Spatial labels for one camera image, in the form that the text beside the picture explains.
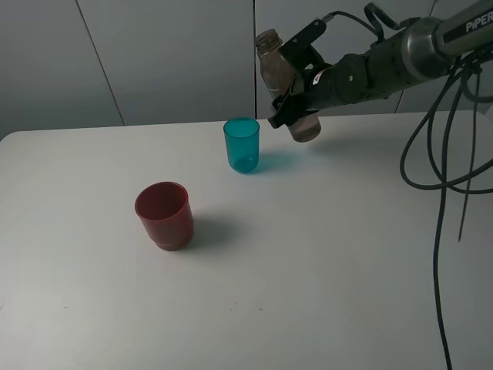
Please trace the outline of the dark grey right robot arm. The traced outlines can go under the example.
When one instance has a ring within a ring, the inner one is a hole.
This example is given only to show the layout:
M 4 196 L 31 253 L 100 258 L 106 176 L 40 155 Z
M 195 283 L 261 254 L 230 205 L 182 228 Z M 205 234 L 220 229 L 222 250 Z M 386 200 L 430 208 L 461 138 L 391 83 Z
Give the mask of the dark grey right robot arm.
M 377 40 L 364 54 L 347 54 L 334 65 L 313 47 L 335 12 L 317 18 L 280 47 L 295 77 L 273 101 L 272 127 L 292 126 L 334 106 L 386 99 L 395 92 L 447 75 L 458 57 L 492 47 L 492 3 L 478 1 L 440 20 L 408 18 L 396 23 L 374 3 L 363 24 Z

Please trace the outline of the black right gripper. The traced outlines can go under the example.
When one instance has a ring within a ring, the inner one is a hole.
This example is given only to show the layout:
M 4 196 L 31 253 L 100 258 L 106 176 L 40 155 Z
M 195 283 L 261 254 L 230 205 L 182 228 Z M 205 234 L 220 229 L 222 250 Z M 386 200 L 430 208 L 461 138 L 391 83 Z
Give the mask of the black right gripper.
M 306 92 L 287 92 L 273 101 L 274 114 L 268 119 L 274 129 L 292 126 L 300 119 L 323 109 L 357 103 L 361 97 L 361 72 L 351 63 L 331 66 L 318 72 Z

